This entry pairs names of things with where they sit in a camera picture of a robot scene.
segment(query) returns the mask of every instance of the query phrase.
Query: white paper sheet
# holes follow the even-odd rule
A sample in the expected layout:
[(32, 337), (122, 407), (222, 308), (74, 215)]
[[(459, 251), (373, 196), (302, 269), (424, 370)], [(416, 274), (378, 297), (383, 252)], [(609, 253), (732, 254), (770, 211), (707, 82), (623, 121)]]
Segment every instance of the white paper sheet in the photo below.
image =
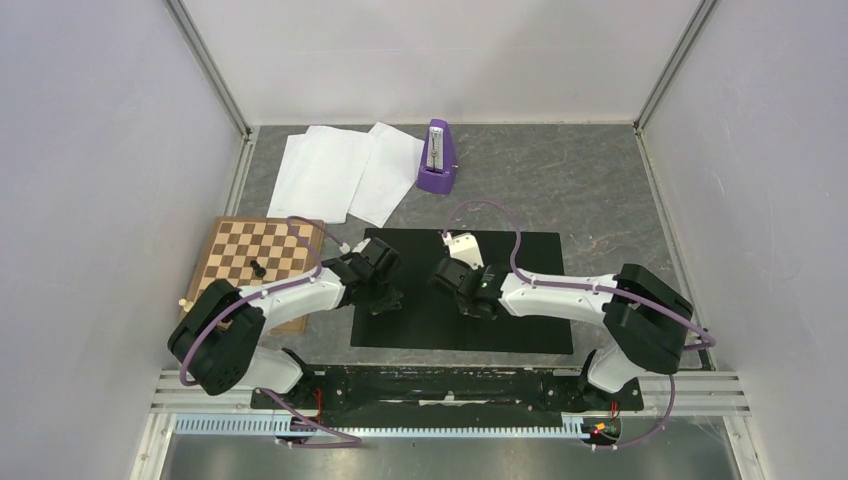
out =
[(367, 133), (324, 126), (290, 135), (268, 217), (344, 223), (374, 143)]
[(374, 125), (368, 134), (375, 142), (350, 214), (382, 227), (418, 177), (424, 140), (383, 123)]

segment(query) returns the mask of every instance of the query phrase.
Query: chessboard square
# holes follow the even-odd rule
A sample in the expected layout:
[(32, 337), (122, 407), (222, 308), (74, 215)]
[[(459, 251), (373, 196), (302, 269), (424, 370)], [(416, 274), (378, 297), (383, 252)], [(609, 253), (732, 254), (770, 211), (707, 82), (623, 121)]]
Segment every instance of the chessboard square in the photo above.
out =
[(309, 257), (309, 249), (306, 249), (306, 248), (297, 248), (294, 251), (294, 255), (292, 255), (292, 258), (299, 258), (301, 260), (305, 260), (308, 257)]

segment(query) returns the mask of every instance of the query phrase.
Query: metal corner post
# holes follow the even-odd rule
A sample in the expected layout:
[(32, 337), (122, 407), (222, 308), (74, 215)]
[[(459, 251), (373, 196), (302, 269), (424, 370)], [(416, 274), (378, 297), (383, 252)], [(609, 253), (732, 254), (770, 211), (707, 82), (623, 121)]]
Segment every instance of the metal corner post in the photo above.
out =
[(648, 100), (639, 112), (639, 116), (636, 117), (636, 121), (633, 126), (636, 128), (637, 133), (641, 133), (651, 120), (651, 117), (657, 109), (657, 105), (659, 105), (663, 96), (665, 96), (665, 92), (668, 90), (669, 85), (671, 85), (671, 82), (677, 75), (678, 70), (680, 70), (680, 66), (689, 55), (692, 45), (695, 43), (695, 40), (698, 38), (698, 35), (707, 23), (707, 20), (709, 20), (710, 15), (718, 2), (719, 0), (701, 0), (701, 3), (698, 4), (698, 8), (695, 9), (695, 13), (689, 20), (689, 24), (683, 31), (683, 35), (680, 37), (680, 40), (678, 40), (677, 46), (674, 47), (671, 57), (668, 59), (660, 77), (657, 79), (657, 83), (648, 95)]
[(177, 27), (179, 27), (180, 32), (182, 32), (183, 37), (186, 40), (186, 44), (191, 49), (191, 53), (194, 54), (194, 57), (197, 59), (200, 69), (203, 70), (203, 74), (206, 75), (206, 79), (209, 80), (212, 90), (215, 91), (215, 95), (224, 106), (224, 110), (226, 110), (227, 116), (230, 117), (233, 127), (235, 127), (242, 138), (246, 141), (251, 133), (251, 127), (247, 123), (247, 120), (245, 120), (244, 115), (242, 115), (241, 110), (239, 110), (238, 104), (236, 104), (235, 98), (233, 98), (233, 94), (230, 92), (229, 88), (227, 88), (227, 84), (224, 82), (221, 72), (212, 60), (212, 55), (206, 48), (206, 44), (203, 42), (203, 38), (200, 36), (200, 32), (198, 32), (197, 27), (194, 25), (191, 15), (189, 15), (182, 0), (163, 1), (165, 6), (168, 8), (168, 11), (171, 13), (171, 16), (174, 18), (174, 22), (177, 24)]

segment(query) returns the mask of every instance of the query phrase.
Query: gray floor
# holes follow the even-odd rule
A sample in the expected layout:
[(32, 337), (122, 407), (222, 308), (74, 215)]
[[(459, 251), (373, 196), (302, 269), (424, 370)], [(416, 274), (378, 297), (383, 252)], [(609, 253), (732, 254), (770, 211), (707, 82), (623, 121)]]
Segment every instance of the gray floor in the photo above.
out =
[[(370, 126), (348, 126), (367, 131)], [(425, 125), (399, 129), (423, 138)], [(239, 215), (263, 217), (271, 200), (286, 137), (304, 126), (262, 127), (239, 205)], [(517, 217), (523, 230), (558, 232), (567, 275), (615, 273), (624, 262), (639, 263), (677, 286), (668, 246), (632, 128), (626, 125), (452, 125), (459, 156), (456, 185), (449, 196), (413, 187), (386, 224), (400, 228), (442, 228), (459, 203), (495, 200)], [(505, 219), (481, 207), (455, 225), (508, 230)], [(350, 244), (369, 224), (348, 216), (330, 229)], [(338, 254), (324, 245), (322, 256)], [(424, 351), (350, 347), (353, 309), (310, 316), (306, 333), (264, 339), (286, 346), (309, 363), (427, 365), (513, 365), (579, 367), (606, 332), (574, 323), (574, 355)], [(682, 366), (701, 365), (687, 354)]]
[[(654, 419), (626, 419), (623, 439)], [(673, 418), (639, 446), (591, 453), (577, 440), (379, 439), (354, 450), (289, 450), (272, 438), (177, 435), (163, 479), (738, 479), (720, 418)]]

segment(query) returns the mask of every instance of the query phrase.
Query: black mat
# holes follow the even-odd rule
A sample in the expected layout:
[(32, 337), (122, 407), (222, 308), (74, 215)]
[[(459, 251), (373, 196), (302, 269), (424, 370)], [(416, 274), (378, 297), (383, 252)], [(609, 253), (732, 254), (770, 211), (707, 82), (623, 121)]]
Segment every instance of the black mat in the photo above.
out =
[[(474, 231), (483, 261), (509, 262), (513, 232)], [(574, 353), (568, 321), (541, 317), (513, 317), (503, 309), (497, 320), (460, 315), (453, 299), (427, 284), (447, 249), (436, 230), (369, 228), (365, 237), (379, 237), (400, 253), (402, 267), (397, 286), (404, 294), (403, 308), (377, 316), (357, 306), (350, 345), (354, 347), (473, 350), (487, 352)], [(558, 233), (521, 234), (519, 267), (536, 273), (563, 275)]]

